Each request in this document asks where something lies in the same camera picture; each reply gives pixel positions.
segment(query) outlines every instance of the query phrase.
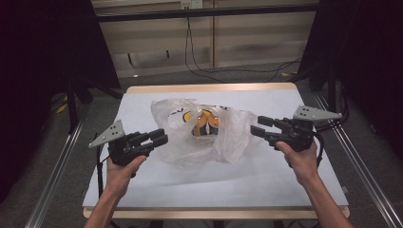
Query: metal rail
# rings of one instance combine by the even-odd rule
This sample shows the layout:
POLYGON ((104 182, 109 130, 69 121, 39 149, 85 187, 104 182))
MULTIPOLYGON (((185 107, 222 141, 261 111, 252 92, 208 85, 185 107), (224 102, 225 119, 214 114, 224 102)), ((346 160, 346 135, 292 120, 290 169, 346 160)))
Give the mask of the metal rail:
POLYGON ((85 106, 83 116, 80 119, 81 121, 78 122, 75 130, 70 135, 68 135, 65 146, 63 147, 63 150, 60 154, 59 160, 56 162, 50 178, 48 179, 48 183, 45 186, 45 189, 42 191, 41 197, 36 202, 35 207, 29 216, 28 222, 25 226, 26 228, 41 227, 50 203, 56 192, 57 185, 59 184, 59 181, 65 171, 68 158, 70 157, 71 151, 80 135, 81 129, 83 127, 83 121, 86 119, 89 107, 90 104, 87 104, 85 106))
MULTIPOLYGON (((328 104, 321 94, 317 93, 315 98, 322 109, 328 109, 328 104)), ((393 208, 392 203, 377 184, 376 180, 365 165, 364 161, 359 156, 358 151, 353 146, 353 143, 350 141, 343 127, 341 125, 337 125, 333 127, 333 130, 335 131, 338 140, 340 141, 344 151, 355 168, 356 173, 361 178, 364 186, 367 188, 368 193, 373 198, 374 203, 376 204, 386 223, 388 223, 389 227, 391 228, 403 227, 402 220, 393 208)))
POLYGON ((120 22, 120 21, 141 21, 155 19, 206 17, 206 16, 229 16, 246 14, 284 13, 284 12, 306 12, 321 10, 333 10, 343 5, 334 4, 323 6, 320 4, 299 4, 280 5, 267 7, 244 7, 244 8, 210 8, 210 9, 179 9, 151 12, 130 12, 130 13, 103 13, 95 16, 74 16, 58 18, 59 23, 83 23, 83 22, 120 22))

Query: white table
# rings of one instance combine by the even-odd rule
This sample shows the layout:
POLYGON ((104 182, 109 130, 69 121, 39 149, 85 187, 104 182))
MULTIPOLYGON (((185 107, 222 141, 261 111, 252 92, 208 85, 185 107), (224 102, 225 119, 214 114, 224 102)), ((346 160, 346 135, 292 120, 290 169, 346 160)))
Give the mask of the white table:
MULTIPOLYGON (((192 98, 200 104, 224 105, 257 115, 292 118, 303 105, 293 84, 155 85, 131 87, 116 119, 125 133, 158 128, 152 101, 192 98)), ((236 163, 211 161, 197 170, 183 170, 160 160, 158 148, 129 184, 113 217, 120 219, 314 219, 316 214, 281 152, 267 142, 236 163)), ((107 156, 106 146, 103 156, 107 156)), ((319 167, 329 192, 349 216, 348 202, 326 153, 319 167)), ((96 170, 84 200, 89 217, 98 199, 96 170)))

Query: black cable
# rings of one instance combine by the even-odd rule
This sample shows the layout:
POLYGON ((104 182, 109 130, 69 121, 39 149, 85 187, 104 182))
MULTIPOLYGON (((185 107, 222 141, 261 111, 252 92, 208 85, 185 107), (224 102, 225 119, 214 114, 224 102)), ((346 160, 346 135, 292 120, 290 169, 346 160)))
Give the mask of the black cable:
MULTIPOLYGON (((97 139, 98 133, 95 133, 94 140, 97 139)), ((104 179, 103 179, 103 174, 102 174, 102 168, 104 165, 104 159, 103 161, 101 160, 101 146, 97 146, 97 175, 98 175, 98 196, 99 198, 101 195, 104 193, 104 179)), ((121 228, 118 224, 116 224, 114 221, 111 221, 109 223, 110 226, 114 228, 121 228)))
POLYGON ((319 141, 319 154, 317 155, 317 167, 319 167, 320 162, 322 161, 322 155, 323 155, 323 149, 325 147, 325 141, 323 140, 323 137, 317 133, 317 132, 313 132, 313 135, 317 138, 317 140, 319 141))
POLYGON ((194 62, 194 64, 195 64, 196 68, 197 68, 198 70, 204 72, 204 73, 219 73, 219 72, 255 72, 255 73, 271 73, 271 72, 276 72, 275 75, 273 75, 269 80, 265 81, 265 83, 268 83, 268 82, 272 81, 272 80, 277 76, 279 70, 285 69, 285 68, 291 66, 292 64, 299 63, 299 60, 301 59, 301 58, 297 58, 296 60, 294 60, 294 61, 292 61, 292 62, 284 63, 284 64, 280 65, 279 67, 277 67, 276 69, 271 69, 271 70, 254 70, 254 69, 218 69, 218 70, 205 70, 205 69, 202 69, 202 68, 199 67, 199 65, 197 64, 196 59, 195 59, 194 46, 193 46, 193 36, 192 36, 192 29, 191 29, 191 27, 190 27, 189 18, 187 18, 186 47, 185 47, 185 52, 184 52, 185 64, 186 64, 187 68, 188 68, 192 73, 194 73, 194 74, 196 74, 196 75, 198 75, 198 76, 207 77, 207 78, 216 80, 216 81, 221 82, 221 83, 225 83, 225 82, 223 82, 223 81, 221 81, 221 80, 219 80, 219 79, 210 77, 210 76, 198 74, 198 73, 194 72, 194 71, 189 67, 189 65, 188 65, 188 63, 187 63, 187 40, 188 40, 189 36, 190 36, 190 44, 191 44, 191 52, 192 52, 193 62, 194 62))
POLYGON ((190 26, 187 27, 186 46, 185 46, 185 49, 184 49, 184 63, 186 64, 186 67, 189 69, 190 72, 192 72, 193 74, 195 74, 195 75, 197 75, 197 76, 201 76, 201 77, 204 77, 204 78, 209 78, 209 79, 212 79, 212 80, 217 81, 217 82, 219 82, 219 83, 225 84, 224 81, 221 81, 221 80, 216 79, 216 78, 214 78, 214 77, 196 73, 195 71, 193 71, 193 70, 189 67, 189 64, 187 63, 187 40, 188 40, 188 38, 189 38, 189 33, 190 33, 190 40, 192 41, 192 40, 193 40, 193 39, 192 39, 192 31, 190 30, 190 26))
POLYGON ((341 121, 336 121, 336 123, 333 122, 333 123, 327 123, 327 124, 319 124, 319 125, 316 126, 317 131, 323 131, 323 130, 330 129, 332 127, 335 127, 335 126, 337 126, 339 124, 344 123, 348 119, 349 108, 348 108, 348 105, 347 105, 347 98, 346 98, 345 93, 344 93, 343 90, 341 90, 341 93, 340 93, 340 96, 339 96, 339 106, 340 106, 341 114, 343 115, 343 118, 341 119, 341 121))
POLYGON ((287 82, 288 83, 296 83, 299 80, 304 80, 306 78, 309 78, 310 75, 312 74, 313 71, 317 70, 319 67, 322 67, 322 65, 324 64, 324 61, 320 61, 320 62, 316 62, 314 63, 311 67, 303 70, 302 72, 299 71, 298 74, 296 74, 295 76, 293 76, 292 78, 288 79, 287 82))

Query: white plastic bag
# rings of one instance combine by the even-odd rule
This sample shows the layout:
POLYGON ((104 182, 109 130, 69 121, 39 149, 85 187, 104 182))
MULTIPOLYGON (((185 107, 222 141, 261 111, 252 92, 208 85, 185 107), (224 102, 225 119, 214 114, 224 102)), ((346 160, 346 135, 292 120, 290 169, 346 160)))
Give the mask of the white plastic bag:
POLYGON ((153 102, 151 112, 158 127, 168 135, 168 143, 158 148, 162 160, 180 167, 209 161, 233 163, 242 157, 246 147, 253 148, 261 142, 250 134, 250 125, 256 125, 258 120, 250 111, 178 98, 153 102), (200 130, 196 126, 205 115, 209 121, 200 130), (214 123, 217 118, 218 129, 214 123))

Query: forearm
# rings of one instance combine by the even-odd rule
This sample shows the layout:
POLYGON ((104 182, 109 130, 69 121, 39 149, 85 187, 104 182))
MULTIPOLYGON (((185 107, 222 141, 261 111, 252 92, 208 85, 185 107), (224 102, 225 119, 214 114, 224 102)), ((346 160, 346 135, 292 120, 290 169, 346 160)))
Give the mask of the forearm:
POLYGON ((336 205, 320 177, 303 186, 315 208, 321 227, 353 227, 336 205))
POLYGON ((108 227, 119 200, 120 198, 117 197, 116 194, 112 194, 111 191, 106 189, 95 205, 85 227, 108 227))

